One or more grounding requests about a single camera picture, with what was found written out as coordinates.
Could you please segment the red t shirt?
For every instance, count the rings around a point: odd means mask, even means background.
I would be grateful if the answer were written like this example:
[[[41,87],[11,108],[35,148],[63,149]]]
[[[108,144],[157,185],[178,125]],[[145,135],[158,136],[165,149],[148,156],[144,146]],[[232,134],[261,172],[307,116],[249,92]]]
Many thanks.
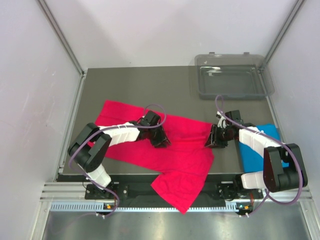
[[[110,147],[105,156],[160,174],[206,177],[214,161],[212,150],[205,147],[212,125],[182,116],[159,115],[166,119],[163,128],[170,146],[155,148],[149,140],[125,142]],[[168,203],[185,214],[193,202]]]

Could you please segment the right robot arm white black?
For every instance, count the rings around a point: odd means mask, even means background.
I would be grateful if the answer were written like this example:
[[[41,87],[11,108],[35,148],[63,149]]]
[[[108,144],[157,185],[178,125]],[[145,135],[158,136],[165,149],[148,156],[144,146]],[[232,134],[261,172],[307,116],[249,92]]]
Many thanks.
[[[264,134],[256,126],[237,125],[211,126],[205,143],[207,148],[225,148],[228,142],[237,140],[249,147],[263,160],[262,170],[243,173],[236,178],[233,192],[239,198],[245,198],[252,189],[267,189],[272,193],[306,187],[306,174],[300,147],[294,143],[285,144]]]

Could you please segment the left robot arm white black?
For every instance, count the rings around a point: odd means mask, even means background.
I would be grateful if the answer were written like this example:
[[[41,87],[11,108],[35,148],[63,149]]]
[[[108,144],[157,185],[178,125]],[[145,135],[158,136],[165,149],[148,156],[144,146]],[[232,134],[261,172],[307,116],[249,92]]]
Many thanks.
[[[142,120],[112,126],[88,123],[69,146],[67,153],[85,176],[94,182],[97,194],[106,199],[114,191],[112,179],[102,164],[108,148],[145,139],[155,148],[165,148],[171,144],[164,128],[156,123]]]

